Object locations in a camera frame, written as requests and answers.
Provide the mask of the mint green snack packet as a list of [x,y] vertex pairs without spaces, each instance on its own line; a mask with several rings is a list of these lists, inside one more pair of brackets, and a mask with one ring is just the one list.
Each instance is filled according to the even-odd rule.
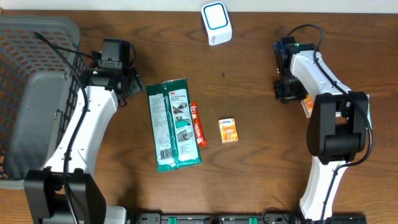
[[367,112],[367,119],[369,121],[370,128],[372,129],[372,122],[371,122],[371,113],[370,113],[370,95],[366,94],[368,98],[368,112]]

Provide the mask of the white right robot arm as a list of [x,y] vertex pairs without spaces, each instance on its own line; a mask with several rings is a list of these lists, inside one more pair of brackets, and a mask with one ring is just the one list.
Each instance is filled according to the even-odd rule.
[[289,103],[310,97],[313,103],[306,133],[312,168],[299,201],[300,218],[306,223],[332,223],[331,207],[345,170],[359,165],[357,153],[371,147],[369,98],[342,84],[312,43],[282,37],[274,52],[280,73],[274,82],[276,99]]

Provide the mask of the orange small box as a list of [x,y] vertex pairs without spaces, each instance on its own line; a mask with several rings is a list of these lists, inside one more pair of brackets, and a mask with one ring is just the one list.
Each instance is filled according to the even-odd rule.
[[222,143],[236,142],[239,140],[234,118],[220,119],[218,121],[218,126],[220,129]]
[[305,112],[307,118],[311,117],[312,109],[313,109],[313,100],[310,95],[306,95],[306,97],[300,101]]

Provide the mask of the red stick sachet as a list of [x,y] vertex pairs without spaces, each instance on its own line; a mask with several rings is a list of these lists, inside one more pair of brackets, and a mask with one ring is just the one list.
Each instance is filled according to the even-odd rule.
[[196,102],[191,102],[190,103],[190,111],[191,111],[191,114],[192,114],[193,128],[194,128],[197,144],[198,144],[199,147],[206,147],[207,146],[207,142],[206,142],[204,134],[203,134],[203,130],[202,130],[200,118],[199,118],[199,115],[198,115],[197,103]]

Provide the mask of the green white package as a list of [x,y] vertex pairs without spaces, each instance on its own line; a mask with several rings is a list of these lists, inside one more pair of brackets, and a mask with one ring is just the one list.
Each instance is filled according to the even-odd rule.
[[158,172],[201,163],[186,79],[146,88]]

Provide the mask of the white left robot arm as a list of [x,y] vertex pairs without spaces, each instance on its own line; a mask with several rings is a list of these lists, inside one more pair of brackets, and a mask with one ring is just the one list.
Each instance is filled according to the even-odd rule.
[[104,39],[92,63],[73,77],[76,108],[53,155],[40,170],[28,171],[24,190],[34,223],[127,223],[127,210],[106,203],[94,180],[104,132],[127,97],[145,86],[134,61],[135,47]]

